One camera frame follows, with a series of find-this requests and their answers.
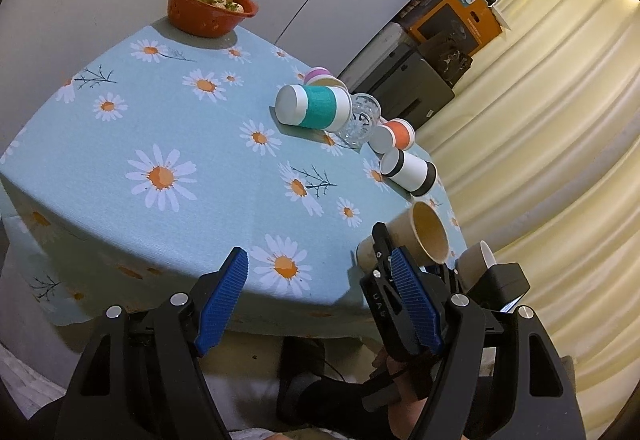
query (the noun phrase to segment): twig print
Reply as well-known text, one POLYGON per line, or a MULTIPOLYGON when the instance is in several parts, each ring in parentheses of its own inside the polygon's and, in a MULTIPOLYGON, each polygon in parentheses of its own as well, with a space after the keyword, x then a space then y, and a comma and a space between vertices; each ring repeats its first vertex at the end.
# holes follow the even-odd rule
POLYGON ((85 68, 80 72, 80 77, 74 80, 81 83, 80 86, 78 86, 78 90, 83 86, 86 86, 87 84, 89 85, 89 88, 93 88, 96 84, 100 83, 115 84, 116 81, 111 81, 111 74, 113 74, 113 70, 111 70, 111 72, 109 72, 105 77, 104 73, 102 72, 102 65, 99 65, 98 73, 92 72, 91 70, 89 70, 89 68, 85 68))
POLYGON ((307 182, 311 182, 307 185, 305 185, 305 187, 307 189, 313 189, 316 191, 316 198, 320 197, 320 189, 322 189, 322 195, 326 194, 326 190, 328 187, 336 187, 337 184, 332 184, 329 181, 329 178, 326 174, 326 170, 320 174, 318 172, 318 170, 316 169, 316 166, 312 165, 311 168, 314 170, 313 173, 308 173, 306 172, 305 169, 296 169, 295 167, 292 167, 293 171, 300 173, 301 175, 304 175, 305 179, 307 182))
POLYGON ((46 281, 41 281, 39 280, 37 277, 33 278, 37 283, 38 286, 33 286, 33 285, 29 285, 31 287, 32 290, 39 290, 42 291, 39 294, 35 294, 36 299, 38 301, 40 301, 41 299, 44 299, 45 301, 49 301, 49 295, 53 295, 53 293, 56 291, 56 287, 60 284, 60 282, 55 282, 53 281, 49 275, 47 274, 47 280, 46 281))
POLYGON ((160 54, 162 57, 167 57, 169 59, 178 59, 178 61, 189 61, 191 63, 196 62, 194 59, 187 59, 184 56, 183 52, 180 52, 179 50, 175 50, 173 48, 169 48, 169 52, 168 54, 160 54))

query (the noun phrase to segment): light blue tablecloth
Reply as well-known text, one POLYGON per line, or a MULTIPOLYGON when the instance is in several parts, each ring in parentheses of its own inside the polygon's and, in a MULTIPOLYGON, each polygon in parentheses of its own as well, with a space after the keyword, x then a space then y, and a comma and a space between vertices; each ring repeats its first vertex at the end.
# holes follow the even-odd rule
MULTIPOLYGON (((375 336, 353 253, 410 198, 368 146, 277 123, 278 89, 306 71, 242 28, 204 40, 160 20, 62 86, 0 160, 2 218, 49 319, 151 308, 239 245, 233 329, 375 336)), ((465 242, 442 185, 424 198, 452 268, 465 242)))

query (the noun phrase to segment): orange bowl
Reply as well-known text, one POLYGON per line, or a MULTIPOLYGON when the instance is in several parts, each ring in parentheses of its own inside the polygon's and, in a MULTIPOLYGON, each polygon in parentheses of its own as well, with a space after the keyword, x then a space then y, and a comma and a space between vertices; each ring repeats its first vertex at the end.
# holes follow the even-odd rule
POLYGON ((234 0, 244 12, 232 12, 199 0, 169 0, 166 13, 176 28, 200 37, 221 37, 231 32, 246 17, 258 12, 251 0, 234 0))

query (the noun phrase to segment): blue gripper pad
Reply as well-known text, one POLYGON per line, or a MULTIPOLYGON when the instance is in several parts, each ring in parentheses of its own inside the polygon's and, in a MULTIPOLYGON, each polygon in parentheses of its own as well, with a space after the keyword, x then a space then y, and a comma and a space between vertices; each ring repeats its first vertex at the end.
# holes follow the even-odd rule
POLYGON ((444 341, 440 336, 440 316, 411 264, 399 248, 391 253, 391 275, 402 304, 414 325, 418 341, 432 354, 439 354, 444 347, 444 341))
POLYGON ((200 329, 193 344, 201 356, 220 342, 249 274, 249 258, 242 248, 225 263, 220 269, 224 269, 222 277, 200 313, 200 329))

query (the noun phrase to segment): teal paper cup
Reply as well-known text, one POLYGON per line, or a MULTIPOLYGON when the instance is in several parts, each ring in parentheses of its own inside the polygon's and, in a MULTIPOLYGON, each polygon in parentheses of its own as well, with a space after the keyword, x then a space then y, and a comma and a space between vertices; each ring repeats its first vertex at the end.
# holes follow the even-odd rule
POLYGON ((276 117, 283 124, 330 133, 351 116, 351 96, 337 86, 288 84, 276 96, 276 117))

